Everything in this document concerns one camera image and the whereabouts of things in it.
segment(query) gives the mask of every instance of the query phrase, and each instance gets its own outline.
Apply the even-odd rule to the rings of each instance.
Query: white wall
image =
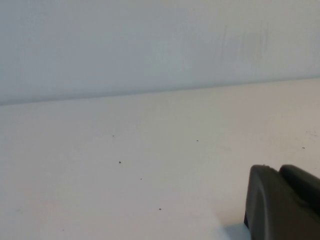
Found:
[[[2,0],[0,104],[320,76],[319,0]]]

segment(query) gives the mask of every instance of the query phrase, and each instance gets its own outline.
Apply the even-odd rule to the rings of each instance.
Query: white surface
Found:
[[[320,76],[319,0],[2,0],[0,104]]]
[[[1,106],[0,239],[249,239],[252,165],[320,177],[319,89],[314,79]]]

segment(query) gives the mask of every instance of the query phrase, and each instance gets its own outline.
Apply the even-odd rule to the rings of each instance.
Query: white tabletop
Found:
[[[319,136],[317,79],[1,106],[0,239],[249,239],[250,167]]]

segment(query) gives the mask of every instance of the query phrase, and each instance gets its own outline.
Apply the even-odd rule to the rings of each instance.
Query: white table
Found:
[[[250,167],[319,136],[317,79],[1,106],[0,239],[249,239]]]

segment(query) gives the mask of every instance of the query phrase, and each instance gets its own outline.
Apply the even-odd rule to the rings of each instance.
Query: dark plastic object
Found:
[[[320,179],[292,165],[254,165],[244,224],[252,240],[320,240]]]

